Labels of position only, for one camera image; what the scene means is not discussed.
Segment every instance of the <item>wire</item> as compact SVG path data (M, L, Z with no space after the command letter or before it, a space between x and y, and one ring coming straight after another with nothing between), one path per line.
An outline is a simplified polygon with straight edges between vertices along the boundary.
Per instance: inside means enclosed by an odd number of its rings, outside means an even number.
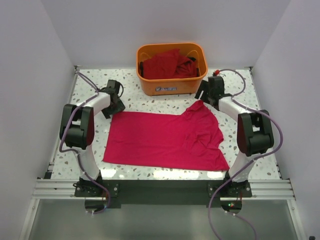
M236 197L236 202L238 201L238 199L239 199L239 196L240 196L240 202L242 201L242 191L239 193L239 195Z
M96 91L96 95L93 95L91 97L89 97L87 100L85 100L84 102L82 102L80 105L78 105L71 113L70 115L70 118L66 124L66 127L64 129L64 132L63 132L63 135L62 135L62 138L61 138L61 142L60 142L60 145L59 145L59 151L61 153L66 153L66 152L74 152L75 153L75 156L76 156L76 159L77 159L77 162L78 162L78 165L80 167L80 170L83 172L83 174L93 183L95 184L96 186L98 186L99 188L103 189L105 192L106 192L106 195L108 196L107 198L107 204L104 206L104 208L102 210L99 210L99 211L96 211L96 212L93 212L93 214L98 214L98 213L102 213L105 209L107 209L109 206L110 206L110 203L111 203L111 195L110 195L110 192L108 191L108 189L104 186L102 186L101 184L99 184L98 182L96 182L91 176L89 176L89 174L85 171L82 163L81 163L81 158L80 158L80 153L78 150L74 149L74 148L69 148L69 149L62 149L63 148L63 145L64 145L64 142L66 140L66 136L67 136L67 132L71 126L71 123L72 123L72 120L74 119L74 116L76 114L76 112L81 108L83 107L85 104L87 104L88 102L90 102L91 100L95 99L98 95L99 95L99 89L97 88L97 86L87 77L85 76L84 74L80 73L80 72L76 72L76 74L78 76L80 76L86 83L88 83L92 88L94 88L94 90Z
M264 158L264 157L267 157L267 156L269 156L269 155L274 154L275 152L277 152L277 151L281 148L281 146L282 146L282 144L283 144L283 142L284 142L284 136L283 136L282 130L281 130L280 126L276 123L276 121L275 121L272 117L270 117L268 114L265 114L265 113L262 112L262 111L259 111L259 110L256 110L256 109L247 107L247 106L241 104L240 102L238 102L238 101L236 101L236 100L234 99L235 96L238 96L238 95L242 94L242 93L245 91L245 89L246 89L246 79L241 75L241 73L239 73L239 72L236 71L236 70L226 68L226 69L222 69L222 70L217 70L217 71L214 72L214 74L217 75L217 74L219 74L220 72L223 72L223 71L234 72L234 73L237 74L237 75L242 79L242 81L243 81L243 88L242 88L242 90L241 90L240 92L238 92L238 93L233 94L232 97L231 97L231 100L232 100L235 104L237 104L239 107L244 108L244 109L247 109L247 110L249 110L249 111L251 111L251 112L255 112L255 113L261 114L261 115L267 117L271 122L273 122L273 124L276 126L277 130L279 131L280 141L279 141L279 145L278 145L274 150L272 150L272 151L270 151L270 152L268 152L268 153L262 154L262 155L260 155L260 156L257 156L257 157L255 157L255 158L253 158L252 160L250 160L245 166L243 166L239 171L237 171L232 177L230 177L226 182L224 182L221 186L219 186L219 187L214 191L214 193L212 194L211 199L210 199L210 202L209 202L209 206L208 206L208 219L209 219L209 224L210 224L210 227L211 227L213 233L215 234L215 236L216 236L219 240L222 240L222 238L221 238L221 236L218 234L217 230L214 228L214 225L213 225L212 219L211 219L211 205L212 205L212 202L213 202L215 196L217 195L217 193L218 193L224 186L226 186L228 183L230 183L236 176L238 176L243 170L245 170L247 167L249 167L251 164L253 164L256 160L261 159L261 158ZM246 220L246 219L243 218L242 216L239 216L239 215L236 215L236 214L233 214L233 213L230 213L230 212L228 212L228 213L229 213L230 215L233 215L233 216L235 216L235 217L243 220L244 222L246 222L246 223L252 228L252 230L253 230L253 232L254 232L254 239L255 239L255 240L258 239L258 234L257 234L257 231L256 231L255 227L254 227L248 220Z
M75 72L75 74L77 74L77 75L78 75L80 78L82 78L87 84L89 84L89 85L94 89L94 91L95 91L96 93L99 92L99 88L97 87L97 85L96 85L93 81L91 81L90 78L88 78L86 75L84 75L84 74L82 74L81 72L79 72L79 70L77 70L77 71Z
M121 82L119 82L120 83L120 86L122 87L122 92L121 92L121 94L120 94L120 96L119 96L119 98L121 98L121 96L122 96L122 94L124 94L124 86L122 85L122 83Z

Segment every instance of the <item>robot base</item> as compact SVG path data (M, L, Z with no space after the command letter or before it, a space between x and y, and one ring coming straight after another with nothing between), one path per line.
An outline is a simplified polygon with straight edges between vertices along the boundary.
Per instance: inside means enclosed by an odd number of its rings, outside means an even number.
M102 180L99 176L97 181L109 190L111 195L109 208L112 209L121 208L122 204L203 205L208 207L210 197L226 181L226 178L225 180ZM77 186L75 197L105 197L101 190L90 188L90 192L87 192L85 187ZM252 192L248 181L232 182L217 194L211 207L219 208L228 203L228 201L221 202L220 198L240 200L250 197L252 197ZM236 201L229 202L234 206ZM87 210L101 209L104 204L105 200L85 200Z

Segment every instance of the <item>speckled white surface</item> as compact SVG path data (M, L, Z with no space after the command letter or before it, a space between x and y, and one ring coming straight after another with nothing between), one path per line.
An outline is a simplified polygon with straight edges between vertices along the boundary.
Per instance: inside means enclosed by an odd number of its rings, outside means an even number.
M140 82L135 69L82 69L81 73L89 77L99 88L107 84L108 79L120 81L124 86L121 97L125 111L147 112L161 114L182 114L196 99L194 94L147 96L140 87ZM247 88L243 94L236 97L240 102L252 108L258 108L259 103L253 86L249 70L239 70L246 78ZM237 93L243 86L241 79L233 72L225 74L224 84L226 93ZM94 91L82 79L76 81L71 103L75 104L89 98ZM207 106L219 121L219 126L224 135L224 141L219 148L223 152L229 166L234 163L237 153L236 122L226 114ZM224 172L193 171L183 169L118 165L102 162L108 139L111 119L105 119L100 112L94 118L95 137L92 148L96 163L101 169L104 179L222 179ZM52 179L78 179L79 168L73 153L56 152L54 156ZM251 180L277 180L280 179L274 155L259 159L254 165L249 179Z

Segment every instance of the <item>glass panel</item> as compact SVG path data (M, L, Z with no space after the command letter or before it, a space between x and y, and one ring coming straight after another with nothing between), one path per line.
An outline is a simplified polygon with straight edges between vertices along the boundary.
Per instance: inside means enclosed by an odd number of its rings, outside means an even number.
M250 221L259 240L297 240L287 201L242 201L239 213ZM41 200L30 240L206 240L216 239L208 209L199 205L123 205L92 216L84 200ZM223 240L253 240L242 220L212 209Z

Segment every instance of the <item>basket label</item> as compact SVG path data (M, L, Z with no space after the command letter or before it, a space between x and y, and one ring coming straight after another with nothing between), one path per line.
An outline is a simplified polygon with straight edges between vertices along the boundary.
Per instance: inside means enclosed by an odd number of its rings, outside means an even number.
M160 92L160 91L176 91L177 88L174 86L174 87L160 87L160 86L157 86L155 88L155 91L156 92Z

